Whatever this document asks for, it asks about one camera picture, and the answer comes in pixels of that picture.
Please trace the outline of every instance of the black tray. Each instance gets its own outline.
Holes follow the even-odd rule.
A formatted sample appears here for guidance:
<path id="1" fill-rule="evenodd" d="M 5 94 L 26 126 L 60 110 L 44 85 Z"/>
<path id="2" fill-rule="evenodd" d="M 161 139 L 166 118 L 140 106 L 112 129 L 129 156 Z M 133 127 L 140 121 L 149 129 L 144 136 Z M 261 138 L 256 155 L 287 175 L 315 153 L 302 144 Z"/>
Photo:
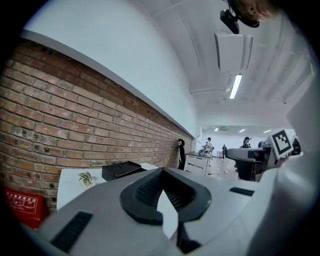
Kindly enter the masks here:
<path id="1" fill-rule="evenodd" d="M 146 171 L 140 164 L 127 161 L 113 165 L 102 166 L 102 178 L 106 181 L 112 181 L 131 174 Z"/>

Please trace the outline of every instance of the fluorescent light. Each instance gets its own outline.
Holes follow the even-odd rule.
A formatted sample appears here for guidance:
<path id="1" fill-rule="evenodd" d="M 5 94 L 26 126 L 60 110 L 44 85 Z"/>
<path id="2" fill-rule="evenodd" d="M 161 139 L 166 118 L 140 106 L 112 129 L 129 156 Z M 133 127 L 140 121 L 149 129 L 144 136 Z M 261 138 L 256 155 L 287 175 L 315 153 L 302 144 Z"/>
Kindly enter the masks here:
<path id="1" fill-rule="evenodd" d="M 235 98 L 235 96 L 237 94 L 237 91 L 238 91 L 238 88 L 239 88 L 239 85 L 240 85 L 240 82 L 241 82 L 241 79 L 242 79 L 242 74 L 237 74 L 235 76 L 235 79 L 234 79 L 234 82 L 233 82 L 232 91 L 231 91 L 229 99 L 234 99 Z"/>

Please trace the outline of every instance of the floor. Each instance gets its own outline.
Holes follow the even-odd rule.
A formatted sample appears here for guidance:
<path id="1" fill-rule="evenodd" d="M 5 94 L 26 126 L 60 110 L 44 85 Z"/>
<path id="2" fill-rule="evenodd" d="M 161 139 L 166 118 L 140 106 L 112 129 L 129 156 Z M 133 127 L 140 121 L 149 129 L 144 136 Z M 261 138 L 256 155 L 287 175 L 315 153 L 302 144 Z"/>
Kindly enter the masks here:
<path id="1" fill-rule="evenodd" d="M 218 177 L 222 179 L 231 179 L 231 180 L 238 180 L 238 173 L 235 172 L 234 165 L 236 164 L 235 161 L 231 159 L 221 159 L 213 157 L 210 160 L 210 170 L 211 170 L 211 177 Z"/>

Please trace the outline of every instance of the red box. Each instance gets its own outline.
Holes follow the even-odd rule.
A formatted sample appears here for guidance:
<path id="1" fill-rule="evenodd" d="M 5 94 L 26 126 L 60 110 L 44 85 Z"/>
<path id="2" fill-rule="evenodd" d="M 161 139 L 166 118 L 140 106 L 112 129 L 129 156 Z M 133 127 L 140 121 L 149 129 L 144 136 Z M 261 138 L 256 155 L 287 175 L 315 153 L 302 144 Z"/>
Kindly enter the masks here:
<path id="1" fill-rule="evenodd" d="M 4 188 L 4 199 L 17 219 L 33 229 L 49 216 L 49 209 L 42 195 L 18 192 Z"/>

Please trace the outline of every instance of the white ceiling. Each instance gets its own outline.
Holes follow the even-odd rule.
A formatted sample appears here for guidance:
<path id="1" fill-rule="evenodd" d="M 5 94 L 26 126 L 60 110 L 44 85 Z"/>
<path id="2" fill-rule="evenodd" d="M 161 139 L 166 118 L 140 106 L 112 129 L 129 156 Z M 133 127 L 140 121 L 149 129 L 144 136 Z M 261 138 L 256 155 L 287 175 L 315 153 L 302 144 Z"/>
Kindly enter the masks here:
<path id="1" fill-rule="evenodd" d="M 226 126 L 211 126 L 206 125 L 202 127 L 204 132 L 212 132 L 217 134 L 232 134 L 232 135 L 242 135 L 242 136 L 254 136 L 254 135 L 264 135 L 267 136 L 272 131 L 278 130 L 277 127 L 265 127 L 265 126 L 239 126 L 239 125 L 226 125 Z M 293 129 L 286 129 L 290 134 L 294 133 Z"/>
<path id="2" fill-rule="evenodd" d="M 233 101 L 234 112 L 237 102 L 247 104 L 249 109 L 263 103 L 278 106 L 277 111 L 285 115 L 313 79 L 306 42 L 285 15 L 262 22 L 258 28 L 239 21 L 240 33 L 253 36 L 253 47 L 237 95 L 230 100 L 231 92 L 226 90 L 235 74 L 220 72 L 214 35 L 231 34 L 220 21 L 220 11 L 228 8 L 225 1 L 138 1 L 158 23 L 180 59 L 199 111 Z"/>

